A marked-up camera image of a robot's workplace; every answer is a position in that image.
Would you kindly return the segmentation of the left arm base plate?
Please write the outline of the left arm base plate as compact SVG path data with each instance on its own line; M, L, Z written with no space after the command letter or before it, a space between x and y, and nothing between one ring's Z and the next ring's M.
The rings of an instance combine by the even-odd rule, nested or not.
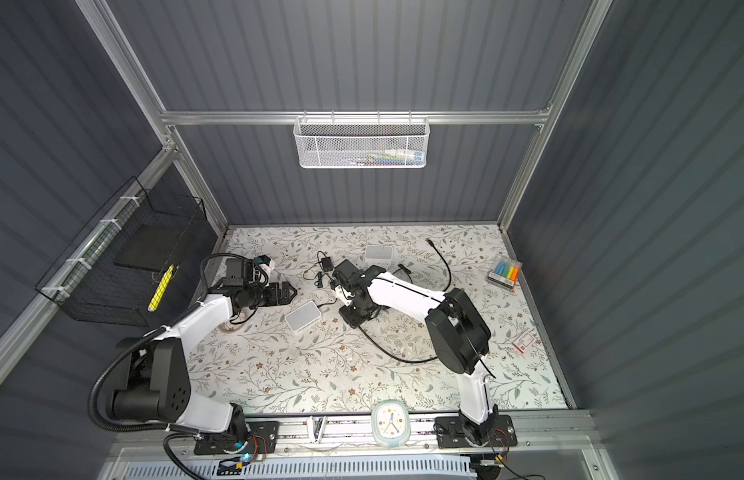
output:
M196 441L194 454L198 456L222 455L236 451L236 447L246 446L244 453L258 455L271 454L275 451L280 423L277 421L249 421L248 436L236 436L233 433L205 433Z

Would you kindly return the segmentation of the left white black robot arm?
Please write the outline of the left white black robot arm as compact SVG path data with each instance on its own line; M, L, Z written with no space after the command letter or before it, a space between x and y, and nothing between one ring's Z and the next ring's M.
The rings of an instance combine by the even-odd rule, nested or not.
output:
M298 290L273 271L268 256L225 255L226 272L172 325L122 341L122 351L98 377L88 413L116 432L166 430L216 438L241 447L251 437L241 406L194 390L187 355L213 330L239 314L286 306Z

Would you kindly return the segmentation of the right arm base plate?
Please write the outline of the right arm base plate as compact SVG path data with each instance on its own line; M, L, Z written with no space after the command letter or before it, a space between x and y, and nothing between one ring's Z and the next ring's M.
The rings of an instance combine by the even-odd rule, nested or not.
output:
M494 447L508 449L518 445L513 420L508 415L491 414L482 424L458 416L441 416L434 421L438 446L443 449Z

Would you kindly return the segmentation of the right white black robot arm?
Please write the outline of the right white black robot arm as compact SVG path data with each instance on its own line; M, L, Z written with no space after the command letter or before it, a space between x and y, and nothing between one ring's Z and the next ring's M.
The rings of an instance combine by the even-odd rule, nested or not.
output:
M393 309L427 328L436 358L454 372L460 394L459 414L467 440L484 446L490 440L499 408L490 401L486 365L491 331L468 294L459 288L429 290L373 265L366 270L345 260L333 272L339 313L359 329L384 309Z

